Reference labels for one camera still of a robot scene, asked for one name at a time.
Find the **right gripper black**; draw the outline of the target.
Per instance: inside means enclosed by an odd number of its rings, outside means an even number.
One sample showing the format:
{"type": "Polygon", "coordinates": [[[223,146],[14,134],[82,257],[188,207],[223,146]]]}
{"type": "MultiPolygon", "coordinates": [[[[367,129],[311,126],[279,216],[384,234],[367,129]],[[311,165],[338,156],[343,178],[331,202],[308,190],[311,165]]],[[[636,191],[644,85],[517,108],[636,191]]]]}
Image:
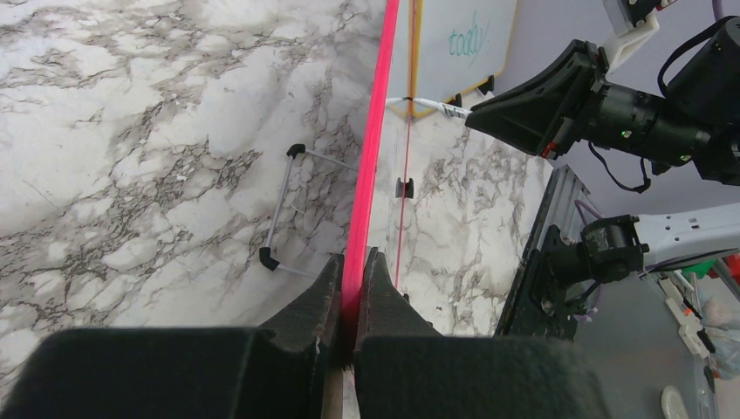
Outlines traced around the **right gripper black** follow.
{"type": "Polygon", "coordinates": [[[465,127],[543,158],[581,138],[669,167],[699,155],[711,137],[668,100],[601,81],[601,49],[581,40],[534,78],[473,106],[465,127]]]}

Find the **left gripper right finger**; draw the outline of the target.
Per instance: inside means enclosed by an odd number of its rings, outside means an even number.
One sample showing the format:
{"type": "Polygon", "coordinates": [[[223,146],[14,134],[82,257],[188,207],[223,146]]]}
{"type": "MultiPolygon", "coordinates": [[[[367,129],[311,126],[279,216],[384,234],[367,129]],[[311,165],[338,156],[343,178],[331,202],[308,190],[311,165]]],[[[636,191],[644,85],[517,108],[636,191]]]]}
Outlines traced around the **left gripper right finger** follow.
{"type": "Polygon", "coordinates": [[[608,418],[570,341],[438,333],[396,290],[384,253],[363,273],[354,350],[363,418],[608,418]]]}

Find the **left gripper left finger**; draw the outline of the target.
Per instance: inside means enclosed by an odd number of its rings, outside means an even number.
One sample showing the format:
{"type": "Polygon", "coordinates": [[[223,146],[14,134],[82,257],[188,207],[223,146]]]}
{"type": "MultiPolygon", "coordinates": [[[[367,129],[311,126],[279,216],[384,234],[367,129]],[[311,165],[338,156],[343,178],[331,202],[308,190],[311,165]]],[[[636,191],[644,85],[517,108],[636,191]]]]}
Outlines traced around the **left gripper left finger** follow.
{"type": "Polygon", "coordinates": [[[45,338],[4,418],[338,418],[344,258],[259,326],[77,328],[45,338]]]}

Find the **black whiteboard marker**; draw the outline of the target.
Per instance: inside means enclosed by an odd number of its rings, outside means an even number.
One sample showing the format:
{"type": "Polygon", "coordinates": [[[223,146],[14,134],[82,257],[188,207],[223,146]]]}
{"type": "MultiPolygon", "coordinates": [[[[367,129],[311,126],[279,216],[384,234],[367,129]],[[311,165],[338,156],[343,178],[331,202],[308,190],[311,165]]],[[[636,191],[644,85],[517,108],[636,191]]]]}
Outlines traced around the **black whiteboard marker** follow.
{"type": "Polygon", "coordinates": [[[427,100],[423,98],[411,98],[411,97],[389,98],[389,99],[386,99],[385,105],[391,106],[391,105],[397,105],[403,102],[410,102],[415,105],[426,107],[427,109],[433,109],[439,113],[445,114],[448,118],[458,118],[458,119],[466,120],[471,114],[471,111],[468,109],[465,109],[459,106],[450,105],[448,103],[443,103],[443,102],[434,101],[434,100],[427,100]]]}

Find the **red framed whiteboard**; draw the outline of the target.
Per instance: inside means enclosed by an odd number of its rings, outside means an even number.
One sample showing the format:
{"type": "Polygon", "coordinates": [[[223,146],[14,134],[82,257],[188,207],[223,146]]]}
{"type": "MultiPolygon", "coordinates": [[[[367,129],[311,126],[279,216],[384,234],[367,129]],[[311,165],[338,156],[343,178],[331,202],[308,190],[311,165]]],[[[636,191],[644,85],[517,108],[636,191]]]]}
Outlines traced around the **red framed whiteboard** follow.
{"type": "Polygon", "coordinates": [[[373,209],[373,194],[376,186],[377,165],[380,160],[381,131],[387,105],[404,102],[403,98],[389,99],[387,86],[390,79],[392,53],[394,48],[394,36],[397,26],[399,0],[386,2],[386,12],[383,20],[380,46],[376,59],[373,90],[369,102],[367,126],[363,140],[362,153],[358,167],[350,166],[342,161],[333,159],[327,155],[317,153],[306,148],[303,144],[291,146],[287,154],[287,165],[285,167],[283,180],[278,195],[278,200],[264,246],[259,249],[260,263],[269,271],[285,271],[290,274],[306,277],[318,283],[316,276],[308,271],[283,264],[271,255],[271,242],[274,236],[278,217],[280,215],[284,198],[287,193],[288,182],[291,176],[293,163],[300,154],[312,155],[316,158],[329,161],[332,164],[357,173],[355,192],[353,199],[353,211],[349,225],[346,253],[344,255],[344,267],[341,278],[337,285],[339,296],[339,318],[346,320],[350,326],[358,324],[361,309],[360,300],[364,297],[365,287],[370,285],[366,268],[372,264],[369,261],[371,251],[367,247],[369,237],[371,211],[373,209]]]}

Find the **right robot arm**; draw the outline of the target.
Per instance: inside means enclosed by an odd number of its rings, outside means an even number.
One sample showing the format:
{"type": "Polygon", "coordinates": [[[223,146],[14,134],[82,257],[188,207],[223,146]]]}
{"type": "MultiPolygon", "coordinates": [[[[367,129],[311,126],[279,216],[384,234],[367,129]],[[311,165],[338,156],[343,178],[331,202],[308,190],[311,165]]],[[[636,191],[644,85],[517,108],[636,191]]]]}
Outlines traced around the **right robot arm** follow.
{"type": "Polygon", "coordinates": [[[472,107],[468,128],[571,168],[611,209],[579,244],[547,251],[561,284],[670,271],[739,249],[739,207],[699,190],[739,183],[739,19],[680,45],[658,93],[607,77],[606,52],[572,41],[540,74],[472,107]]]}

